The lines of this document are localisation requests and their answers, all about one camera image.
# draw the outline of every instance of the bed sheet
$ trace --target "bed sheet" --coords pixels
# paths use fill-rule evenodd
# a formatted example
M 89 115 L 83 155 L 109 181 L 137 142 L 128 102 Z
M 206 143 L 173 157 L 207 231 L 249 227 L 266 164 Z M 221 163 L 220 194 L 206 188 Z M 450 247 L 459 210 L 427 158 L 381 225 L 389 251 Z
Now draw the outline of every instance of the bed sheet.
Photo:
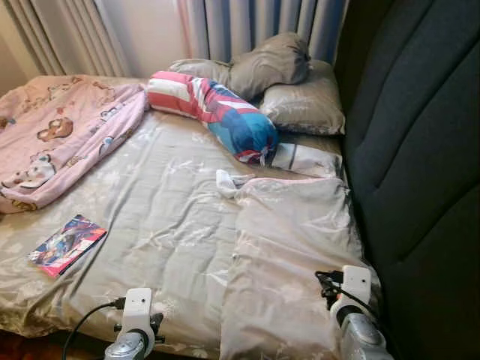
M 239 163 L 197 121 L 148 111 L 134 135 L 69 193 L 39 211 L 4 216 L 0 329 L 28 337 L 71 329 L 94 306 L 151 287 L 152 311 L 165 315 L 159 349 L 217 358 L 239 212 L 217 192 L 217 169 L 305 178 Z M 26 255 L 76 214 L 107 227 L 109 236 L 53 280 Z M 111 341 L 121 317 L 118 310 L 96 313 L 82 332 Z

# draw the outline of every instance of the floor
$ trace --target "floor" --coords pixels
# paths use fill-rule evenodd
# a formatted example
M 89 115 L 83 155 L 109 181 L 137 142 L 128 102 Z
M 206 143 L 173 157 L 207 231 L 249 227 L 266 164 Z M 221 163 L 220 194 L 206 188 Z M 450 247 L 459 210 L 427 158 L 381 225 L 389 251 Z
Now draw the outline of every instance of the floor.
M 46 337 L 26 339 L 16 334 L 0 331 L 0 360 L 60 360 L 62 347 L 68 333 L 60 331 Z M 101 340 L 85 335 L 79 336 L 73 342 L 67 360 L 102 359 L 108 346 Z M 148 360 L 187 360 L 191 358 L 153 352 Z

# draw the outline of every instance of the pink cartoon blanket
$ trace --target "pink cartoon blanket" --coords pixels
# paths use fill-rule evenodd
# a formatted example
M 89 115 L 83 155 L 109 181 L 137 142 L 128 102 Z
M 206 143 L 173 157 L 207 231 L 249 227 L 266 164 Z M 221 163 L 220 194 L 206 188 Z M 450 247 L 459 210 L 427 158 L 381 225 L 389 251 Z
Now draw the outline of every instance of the pink cartoon blanket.
M 40 76 L 0 98 L 0 213 L 39 209 L 122 144 L 142 119 L 140 84 Z

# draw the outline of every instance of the dark gray headboard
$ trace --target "dark gray headboard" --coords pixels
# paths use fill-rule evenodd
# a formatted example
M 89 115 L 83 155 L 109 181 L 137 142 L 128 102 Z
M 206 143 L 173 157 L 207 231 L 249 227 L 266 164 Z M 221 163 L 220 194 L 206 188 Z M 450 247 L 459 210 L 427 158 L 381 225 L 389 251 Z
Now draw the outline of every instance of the dark gray headboard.
M 480 359 L 480 1 L 378 3 L 350 83 L 372 25 L 347 14 L 337 75 L 355 94 L 344 155 L 385 322 L 399 359 Z

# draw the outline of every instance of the gray bed sheet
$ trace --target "gray bed sheet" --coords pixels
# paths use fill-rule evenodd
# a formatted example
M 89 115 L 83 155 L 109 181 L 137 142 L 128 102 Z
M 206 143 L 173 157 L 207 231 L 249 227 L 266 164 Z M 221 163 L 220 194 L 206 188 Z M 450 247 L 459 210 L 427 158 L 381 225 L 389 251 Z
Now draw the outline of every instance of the gray bed sheet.
M 71 329 L 94 306 L 129 288 L 151 287 L 152 312 L 165 316 L 160 333 L 166 344 L 157 349 L 217 358 L 239 213 L 217 192 L 217 169 L 304 178 L 239 163 L 200 123 L 148 111 L 135 134 L 60 199 L 39 211 L 4 216 L 0 329 L 27 337 Z M 108 228 L 109 235 L 52 279 L 26 255 L 76 214 Z M 81 332 L 112 341 L 121 317 L 119 310 L 102 310 Z

